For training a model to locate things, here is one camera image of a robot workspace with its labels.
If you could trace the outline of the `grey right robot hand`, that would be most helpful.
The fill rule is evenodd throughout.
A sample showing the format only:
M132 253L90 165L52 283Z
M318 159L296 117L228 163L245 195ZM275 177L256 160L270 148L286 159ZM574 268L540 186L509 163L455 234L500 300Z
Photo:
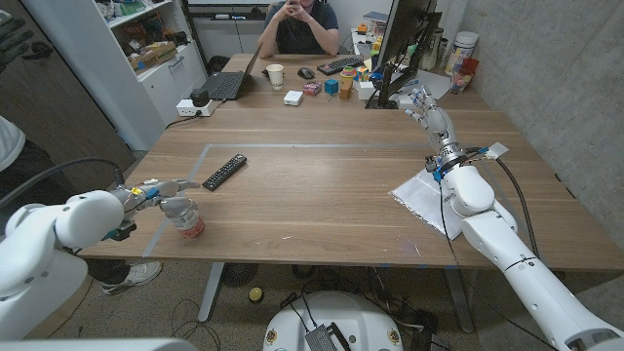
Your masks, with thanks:
M460 150L453 124L446 111L437 105L426 85L413 89L411 99L416 111L407 109L409 117L416 120L428 134L433 148L440 156Z

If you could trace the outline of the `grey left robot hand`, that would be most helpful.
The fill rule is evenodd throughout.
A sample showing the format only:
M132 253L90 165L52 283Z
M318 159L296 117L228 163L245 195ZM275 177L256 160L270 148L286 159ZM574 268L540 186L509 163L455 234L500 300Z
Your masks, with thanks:
M137 212L157 206L166 198L175 197L182 190L197 188L200 184L185 178L173 180L150 179L132 188L122 191L121 200L125 211L125 219L130 219Z

